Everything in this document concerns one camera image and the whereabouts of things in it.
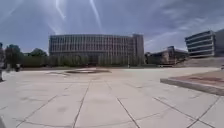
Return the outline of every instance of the paving stone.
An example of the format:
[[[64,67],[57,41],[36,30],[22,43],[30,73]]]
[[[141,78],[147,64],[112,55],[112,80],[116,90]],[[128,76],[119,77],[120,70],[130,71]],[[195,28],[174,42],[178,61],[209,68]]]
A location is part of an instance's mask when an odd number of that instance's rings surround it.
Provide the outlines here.
[[[212,127],[198,121],[193,126],[191,126],[191,128],[212,128]]]
[[[121,102],[134,119],[162,113],[170,108],[151,97],[122,99]]]
[[[187,128],[193,122],[193,119],[176,110],[169,110],[137,121],[140,128]]]
[[[71,126],[81,102],[72,102],[69,96],[59,96],[34,113],[27,122],[51,126]]]
[[[216,104],[200,119],[201,121],[215,127],[223,128],[224,126],[224,97],[221,97]]]
[[[131,121],[118,101],[84,102],[76,127],[119,124]]]
[[[0,114],[10,118],[24,120],[44,103],[44,101],[20,100],[10,104],[5,109],[0,110]]]
[[[207,109],[217,100],[218,96],[202,93],[196,97],[187,99],[185,102],[177,105],[176,108],[195,119],[204,114]]]

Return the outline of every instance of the large building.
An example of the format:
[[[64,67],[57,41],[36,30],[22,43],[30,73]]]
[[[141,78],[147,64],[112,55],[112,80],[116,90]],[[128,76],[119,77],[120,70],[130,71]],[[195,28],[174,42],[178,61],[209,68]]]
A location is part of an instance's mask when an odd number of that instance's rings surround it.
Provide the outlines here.
[[[224,29],[198,33],[185,41],[191,58],[224,56]]]
[[[175,65],[185,61],[188,58],[188,52],[169,46],[161,52],[146,53],[145,57],[147,64]]]
[[[139,65],[144,63],[142,35],[52,35],[50,56],[85,58],[90,65]]]

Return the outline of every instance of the modern building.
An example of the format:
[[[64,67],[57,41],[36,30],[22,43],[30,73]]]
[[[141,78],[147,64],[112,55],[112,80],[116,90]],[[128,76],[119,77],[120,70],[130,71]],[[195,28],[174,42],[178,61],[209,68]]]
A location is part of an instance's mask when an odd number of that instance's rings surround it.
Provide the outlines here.
[[[185,38],[191,58],[218,57],[224,55],[224,29],[205,31]]]
[[[146,53],[145,57],[147,64],[175,65],[185,61],[189,55],[187,51],[175,49],[174,46],[170,46],[161,52]]]
[[[88,60],[90,65],[139,65],[144,63],[142,35],[52,35],[50,56]]]

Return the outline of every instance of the pavement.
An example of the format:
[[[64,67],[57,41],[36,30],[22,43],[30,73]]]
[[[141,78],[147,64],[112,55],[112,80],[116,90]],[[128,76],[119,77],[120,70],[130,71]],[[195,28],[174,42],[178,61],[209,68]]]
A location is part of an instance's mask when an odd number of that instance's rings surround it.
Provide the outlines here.
[[[109,70],[4,73],[2,122],[6,128],[224,127],[224,97],[160,83],[216,68]]]

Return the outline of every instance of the sky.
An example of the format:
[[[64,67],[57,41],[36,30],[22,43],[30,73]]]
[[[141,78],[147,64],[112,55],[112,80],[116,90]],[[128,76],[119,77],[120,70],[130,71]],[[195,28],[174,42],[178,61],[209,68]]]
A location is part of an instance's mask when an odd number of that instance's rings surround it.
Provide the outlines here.
[[[0,42],[48,51],[49,35],[144,35],[145,52],[224,28],[224,0],[0,0]]]

